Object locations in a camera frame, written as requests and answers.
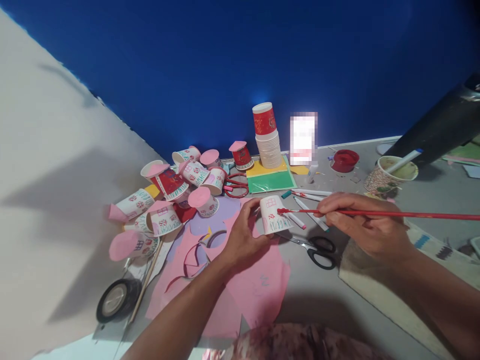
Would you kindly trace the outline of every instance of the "red scissors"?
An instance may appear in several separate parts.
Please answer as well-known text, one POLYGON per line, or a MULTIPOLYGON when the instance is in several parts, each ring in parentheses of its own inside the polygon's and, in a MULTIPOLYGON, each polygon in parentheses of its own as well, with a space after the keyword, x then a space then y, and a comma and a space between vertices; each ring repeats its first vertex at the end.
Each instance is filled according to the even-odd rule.
POLYGON ((227 196, 229 196, 231 198, 235 198, 235 199, 241 199, 243 197, 246 197, 249 194, 249 183, 232 180, 233 178, 237 178, 237 177, 247 178, 247 176, 245 174, 240 173, 240 172, 237 172, 237 173, 232 174, 232 175, 228 175, 227 178, 226 178, 226 182, 227 183, 232 183, 234 185, 228 185, 227 184, 223 187, 223 189, 225 190, 225 194, 227 196), (232 195, 231 192, 233 191, 233 189, 245 189, 245 192, 240 194, 240 195, 232 195))

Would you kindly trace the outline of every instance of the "scissors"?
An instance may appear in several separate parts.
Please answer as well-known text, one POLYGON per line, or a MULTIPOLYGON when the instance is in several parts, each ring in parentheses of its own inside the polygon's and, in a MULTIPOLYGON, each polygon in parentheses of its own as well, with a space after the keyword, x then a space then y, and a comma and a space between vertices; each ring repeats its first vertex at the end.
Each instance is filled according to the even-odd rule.
POLYGON ((314 236, 309 240, 301 239, 295 236, 289 238, 291 242, 303 246, 306 249, 306 253, 310 257, 310 259, 317 265, 318 267, 325 269, 325 270, 332 270, 337 265, 335 259, 331 256, 335 251, 337 251, 337 247, 333 242, 323 236, 314 236), (327 259, 331 262, 331 265, 322 265, 315 259, 315 255, 318 255, 322 258, 327 259))
POLYGON ((248 182, 239 182, 239 181, 236 181, 236 180, 232 180, 233 178, 237 178, 237 177, 244 177, 244 178, 247 178, 247 176, 243 173, 240 173, 240 172, 237 172, 235 174, 232 174, 232 175, 228 175, 226 177, 226 182, 227 183, 232 183, 234 185, 226 185, 223 187, 223 189, 225 190, 225 194, 231 198, 235 198, 235 199, 240 199, 240 198, 243 198, 245 196, 248 195, 249 193, 249 183, 248 182), (240 194, 240 195, 232 195, 230 192, 233 190, 233 189, 245 189, 245 192, 240 194))

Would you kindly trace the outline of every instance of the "blue wall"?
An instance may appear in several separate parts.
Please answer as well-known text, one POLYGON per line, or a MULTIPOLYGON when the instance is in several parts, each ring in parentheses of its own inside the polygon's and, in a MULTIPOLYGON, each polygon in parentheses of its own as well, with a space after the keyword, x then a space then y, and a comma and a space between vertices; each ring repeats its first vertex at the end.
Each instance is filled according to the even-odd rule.
POLYGON ((400 135, 480 68, 459 0, 0 2, 168 160, 235 140, 255 153, 264 101, 283 150, 290 112, 318 112, 320 145, 400 135))

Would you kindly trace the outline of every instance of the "white marker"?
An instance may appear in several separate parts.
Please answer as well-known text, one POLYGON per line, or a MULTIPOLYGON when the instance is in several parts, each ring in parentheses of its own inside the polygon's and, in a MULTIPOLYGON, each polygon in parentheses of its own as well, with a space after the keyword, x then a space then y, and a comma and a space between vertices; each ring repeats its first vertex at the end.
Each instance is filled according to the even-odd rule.
POLYGON ((322 201, 322 200, 324 199, 323 197, 306 194, 306 193, 304 193, 304 192, 292 191, 292 194, 297 195, 298 197, 301 197, 301 198, 310 199, 310 200, 315 200, 315 201, 322 201))
MULTIPOLYGON (((302 209, 304 210, 310 210, 310 208, 305 205, 303 202, 300 201, 299 198, 297 198, 296 196, 293 197, 296 201, 296 203, 298 204, 299 207, 301 207, 302 209)), ((324 223, 324 221, 322 220, 322 218, 318 218, 318 217, 315 217, 313 216, 313 214, 311 212, 306 212, 306 214, 311 217, 311 219, 316 222, 316 224, 321 227, 323 229, 323 231, 327 232, 329 231, 329 227, 327 226, 326 223, 324 223)))
POLYGON ((402 166, 408 164, 410 161, 415 159, 417 156, 419 156, 421 153, 424 151, 422 149, 417 149, 413 150, 411 153, 408 155, 405 155, 401 160, 399 160, 395 165, 390 166, 388 169, 385 170, 386 173, 391 174, 395 170, 400 169, 402 166))
POLYGON ((330 196, 333 194, 331 191, 320 191, 320 190, 310 190, 310 189, 292 189, 292 192, 320 195, 320 196, 330 196))
POLYGON ((290 220, 292 220, 295 224, 297 224, 303 230, 307 228, 307 225, 305 225, 302 220, 300 220, 297 216, 293 215, 291 212, 287 212, 285 215, 287 215, 290 218, 290 220))
POLYGON ((306 184, 311 184, 311 183, 314 182, 314 176, 317 173, 318 169, 319 169, 319 163, 314 161, 310 165, 310 168, 308 169, 308 174, 306 175, 306 178, 305 178, 305 183, 306 184))

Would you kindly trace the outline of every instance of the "red paintbrush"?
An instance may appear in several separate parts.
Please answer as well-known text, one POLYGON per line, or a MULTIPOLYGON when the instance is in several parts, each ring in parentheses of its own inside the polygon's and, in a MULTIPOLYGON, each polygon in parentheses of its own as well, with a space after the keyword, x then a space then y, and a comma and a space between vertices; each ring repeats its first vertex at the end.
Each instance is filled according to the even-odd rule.
MULTIPOLYGON (((366 216, 389 216, 400 218, 431 218, 431 219, 455 219, 455 220, 473 220, 480 221, 480 215, 469 214, 440 214, 428 212, 400 212, 400 211, 363 211, 363 210, 337 210, 337 213, 345 215, 366 215, 366 216)), ((318 213, 318 210, 289 210, 285 208, 278 209, 279 214, 285 213, 318 213)))

